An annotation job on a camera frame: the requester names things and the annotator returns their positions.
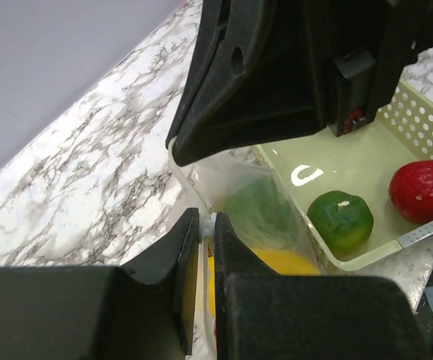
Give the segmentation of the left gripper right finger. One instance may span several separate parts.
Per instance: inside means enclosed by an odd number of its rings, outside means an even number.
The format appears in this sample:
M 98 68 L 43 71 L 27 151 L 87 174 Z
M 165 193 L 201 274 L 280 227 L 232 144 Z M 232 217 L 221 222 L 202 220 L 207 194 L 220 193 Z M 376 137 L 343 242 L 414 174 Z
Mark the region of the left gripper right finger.
M 371 276 L 283 276 L 215 220 L 219 359 L 428 359 L 403 291 Z

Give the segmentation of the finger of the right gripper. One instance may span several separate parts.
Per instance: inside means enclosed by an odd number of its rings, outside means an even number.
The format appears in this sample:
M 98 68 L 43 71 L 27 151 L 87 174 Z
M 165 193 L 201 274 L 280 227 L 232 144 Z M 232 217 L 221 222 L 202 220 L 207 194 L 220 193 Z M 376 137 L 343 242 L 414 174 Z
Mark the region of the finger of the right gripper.
M 275 1 L 204 1 L 191 65 L 167 149 L 189 165 L 226 149 L 210 128 L 262 59 Z

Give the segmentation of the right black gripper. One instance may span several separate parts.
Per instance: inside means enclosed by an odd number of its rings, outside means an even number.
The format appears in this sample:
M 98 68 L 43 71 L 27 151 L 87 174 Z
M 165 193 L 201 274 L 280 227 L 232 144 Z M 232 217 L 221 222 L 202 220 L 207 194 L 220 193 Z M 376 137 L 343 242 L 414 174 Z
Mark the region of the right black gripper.
M 210 125 L 224 150 L 369 124 L 433 40 L 433 1 L 274 2 L 262 59 Z

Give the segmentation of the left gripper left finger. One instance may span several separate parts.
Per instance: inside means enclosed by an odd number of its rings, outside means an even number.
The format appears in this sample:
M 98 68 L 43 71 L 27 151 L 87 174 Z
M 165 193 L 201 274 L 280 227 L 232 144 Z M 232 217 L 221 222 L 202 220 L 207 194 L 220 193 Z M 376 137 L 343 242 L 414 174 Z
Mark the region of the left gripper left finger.
M 0 267 L 0 359 L 183 359 L 199 214 L 121 266 Z

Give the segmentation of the yellow lemon toy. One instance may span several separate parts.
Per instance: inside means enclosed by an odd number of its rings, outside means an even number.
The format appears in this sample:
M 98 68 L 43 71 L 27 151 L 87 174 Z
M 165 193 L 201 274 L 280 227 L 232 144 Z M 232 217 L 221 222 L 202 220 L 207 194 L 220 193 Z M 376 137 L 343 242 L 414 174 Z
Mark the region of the yellow lemon toy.
M 251 249 L 265 264 L 280 275 L 320 275 L 320 271 L 312 262 L 291 250 L 273 250 L 268 248 Z M 209 309 L 213 318 L 215 312 L 215 267 L 214 257 L 208 257 L 209 267 Z

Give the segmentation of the clear zip top bag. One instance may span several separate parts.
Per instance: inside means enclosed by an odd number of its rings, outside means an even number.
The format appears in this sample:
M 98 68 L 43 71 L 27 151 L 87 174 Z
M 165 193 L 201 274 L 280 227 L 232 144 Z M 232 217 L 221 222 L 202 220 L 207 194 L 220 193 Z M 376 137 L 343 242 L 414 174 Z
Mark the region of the clear zip top bag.
M 289 250 L 315 265 L 314 255 L 303 222 L 290 196 L 283 189 L 279 175 L 267 167 L 239 161 L 229 153 L 220 153 L 183 170 L 168 150 L 169 168 L 182 186 L 184 199 L 176 207 L 196 207 L 203 219 L 213 213 L 226 213 L 238 238 L 250 248 Z M 209 267 L 212 243 L 208 250 L 199 249 L 196 327 L 206 347 L 197 346 L 195 359 L 216 359 L 215 318 L 209 309 Z

